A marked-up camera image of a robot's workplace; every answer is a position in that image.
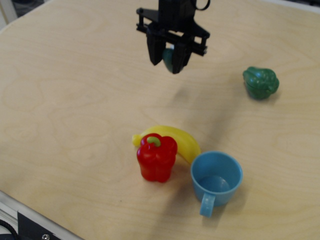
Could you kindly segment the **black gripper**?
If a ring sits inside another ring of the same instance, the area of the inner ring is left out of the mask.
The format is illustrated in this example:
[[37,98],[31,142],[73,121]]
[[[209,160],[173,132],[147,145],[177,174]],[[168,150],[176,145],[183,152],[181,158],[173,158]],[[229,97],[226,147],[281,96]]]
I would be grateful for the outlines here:
[[[192,52],[200,56],[207,53],[207,39],[210,33],[198,25],[194,19],[196,11],[204,11],[210,6],[198,7],[196,0],[160,0],[158,9],[138,8],[139,20],[136,29],[146,33],[147,48],[151,63],[156,66],[163,59],[166,42],[174,45],[172,73],[178,74],[188,64]],[[182,36],[191,39],[190,46],[178,43]]]

